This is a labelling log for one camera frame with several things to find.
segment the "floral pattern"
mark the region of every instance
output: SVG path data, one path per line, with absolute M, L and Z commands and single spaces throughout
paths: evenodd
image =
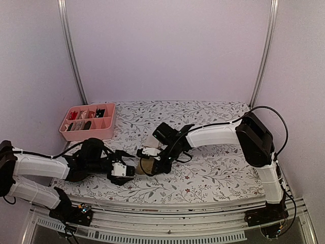
M 104 142 L 111 149 L 135 155 L 147 135 L 162 122 L 180 129 L 186 124 L 231 120 L 247 110 L 244 103 L 228 102 L 118 102 L 114 136 Z M 55 180 L 53 185 L 79 197 L 157 204 L 228 201 L 264 194 L 257 173 L 245 162 L 239 146 L 203 146 L 189 153 L 193 159 L 173 163 L 171 173 L 155 177 L 136 175 L 123 186 L 110 183 L 104 174 L 91 175 L 77 183 Z M 126 163 L 136 166 L 138 161 L 127 159 Z

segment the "brown object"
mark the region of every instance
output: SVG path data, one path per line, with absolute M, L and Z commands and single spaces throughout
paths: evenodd
M 151 158 L 151 159 L 142 159 L 141 160 L 142 168 L 146 171 L 147 174 L 151 174 L 151 170 L 152 170 L 152 166 L 153 166 L 153 161 L 154 161 L 154 158 Z M 137 166 L 136 173 L 137 174 L 145 174 L 142 171 L 141 167 L 140 167 L 140 161 L 139 161 L 139 164 Z

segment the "ventilation grille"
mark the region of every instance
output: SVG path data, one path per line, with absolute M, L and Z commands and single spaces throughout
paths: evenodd
M 52 230 L 64 232 L 64 225 L 55 220 L 38 217 L 37 224 Z M 103 231 L 88 230 L 88 235 L 80 236 L 93 240 L 101 240 L 103 242 L 113 244 L 222 244 L 234 243 L 237 241 L 247 240 L 244 231 L 238 231 L 229 234 L 221 234 L 214 236 L 199 237 L 138 237 L 130 235 L 110 234 Z

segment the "white wall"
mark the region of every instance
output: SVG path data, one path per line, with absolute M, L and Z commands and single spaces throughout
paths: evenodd
M 249 102 L 270 3 L 67 1 L 89 102 Z
M 0 1 L 0 141 L 45 154 L 64 144 L 58 128 L 80 105 L 57 1 Z M 18 243 L 29 204 L 0 199 L 0 243 Z
M 270 59 L 257 105 L 277 109 L 287 121 L 289 143 L 281 165 L 303 196 L 319 243 L 325 240 L 325 2 L 280 1 Z M 276 145 L 284 140 L 278 119 Z

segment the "pink box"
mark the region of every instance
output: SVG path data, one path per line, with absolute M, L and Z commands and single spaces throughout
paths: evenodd
M 100 109 L 103 117 L 96 118 L 96 111 Z M 76 119 L 70 120 L 70 114 L 76 112 Z M 67 141 L 83 141 L 91 137 L 110 139 L 113 137 L 116 111 L 114 103 L 76 106 L 69 109 L 59 131 Z

